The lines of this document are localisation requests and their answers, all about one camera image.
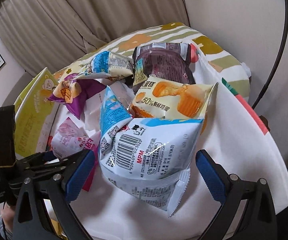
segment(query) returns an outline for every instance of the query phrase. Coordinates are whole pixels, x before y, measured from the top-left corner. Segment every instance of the curtain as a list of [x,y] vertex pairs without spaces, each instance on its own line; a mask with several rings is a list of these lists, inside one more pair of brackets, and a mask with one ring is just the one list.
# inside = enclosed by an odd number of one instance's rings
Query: curtain
[[188,18],[182,0],[3,0],[0,38],[31,75],[55,72],[120,36]]

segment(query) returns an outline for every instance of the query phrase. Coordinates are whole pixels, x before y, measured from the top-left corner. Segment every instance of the food wrapper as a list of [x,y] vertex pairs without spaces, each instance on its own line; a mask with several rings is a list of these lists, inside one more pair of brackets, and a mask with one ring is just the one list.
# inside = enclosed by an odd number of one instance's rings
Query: food wrapper
[[67,109],[80,119],[86,100],[101,92],[106,86],[94,79],[73,79],[76,76],[76,73],[68,75],[58,84],[48,99],[65,104]]
[[190,63],[191,46],[186,43],[154,42],[138,46],[133,53],[133,91],[137,92],[150,75],[182,84],[195,84],[193,73],[189,69]]
[[188,184],[189,165],[203,120],[133,119],[106,88],[99,149],[104,176],[171,216]]
[[[131,104],[135,95],[133,91],[128,88],[124,83],[116,81],[109,87],[125,108],[127,108]],[[88,131],[100,130],[100,109],[103,103],[104,95],[105,90],[102,90],[101,92],[86,100],[84,106],[84,114],[85,129]]]
[[59,159],[65,159],[83,149],[92,150],[95,154],[95,164],[87,177],[83,189],[89,191],[92,184],[95,168],[98,165],[97,150],[100,142],[100,132],[88,137],[82,129],[79,129],[68,117],[58,128],[55,136],[52,138],[51,147],[54,156]]
[[133,75],[133,65],[128,57],[118,53],[104,51],[82,66],[77,79],[108,78],[121,80]]
[[203,118],[215,86],[187,85],[150,76],[138,90],[131,108],[135,117]]

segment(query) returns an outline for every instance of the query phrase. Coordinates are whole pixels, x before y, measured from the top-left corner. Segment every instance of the blue gripper pad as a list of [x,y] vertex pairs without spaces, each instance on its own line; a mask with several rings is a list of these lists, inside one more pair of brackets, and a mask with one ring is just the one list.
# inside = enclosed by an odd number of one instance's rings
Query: blue gripper pad
[[196,153],[196,167],[202,175],[214,200],[219,201],[223,205],[226,201],[225,185],[202,151]]
[[65,185],[65,200],[69,203],[76,200],[83,185],[95,164],[94,152],[89,150],[81,164]]

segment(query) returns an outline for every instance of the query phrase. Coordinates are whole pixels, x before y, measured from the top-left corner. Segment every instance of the black cable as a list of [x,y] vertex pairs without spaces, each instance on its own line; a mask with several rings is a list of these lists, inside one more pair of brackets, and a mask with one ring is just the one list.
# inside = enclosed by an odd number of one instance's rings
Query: black cable
[[283,34],[282,34],[282,42],[280,44],[279,51],[278,51],[278,54],[277,54],[277,58],[276,58],[276,61],[275,61],[275,64],[274,64],[273,68],[271,69],[270,75],[269,75],[265,85],[263,86],[261,92],[259,93],[256,101],[252,105],[253,109],[255,109],[255,107],[257,106],[259,101],[262,99],[262,97],[266,93],[266,91],[268,89],[268,86],[269,86],[271,80],[273,79],[273,77],[274,77],[274,75],[276,73],[276,70],[278,68],[280,59],[282,58],[282,54],[283,54],[283,51],[285,49],[287,35],[288,35],[288,0],[285,0],[285,24],[284,24]]
[[3,218],[2,218],[2,217],[1,217],[1,219],[2,219],[2,227],[3,227],[3,233],[4,233],[4,235],[5,235],[5,239],[7,240],[7,239],[8,239],[8,237],[6,236],[5,223],[4,223],[4,221],[3,221]]

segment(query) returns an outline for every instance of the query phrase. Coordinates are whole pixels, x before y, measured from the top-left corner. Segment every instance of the qr code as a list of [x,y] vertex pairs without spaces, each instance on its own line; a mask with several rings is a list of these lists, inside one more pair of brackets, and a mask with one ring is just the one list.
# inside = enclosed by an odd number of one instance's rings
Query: qr code
[[108,149],[109,145],[110,144],[106,141],[105,137],[103,137],[103,139],[101,140],[101,145],[100,145],[101,152],[103,154],[105,154],[105,151]]
[[113,140],[118,130],[119,130],[119,127],[115,125],[110,131],[108,131],[107,134]]

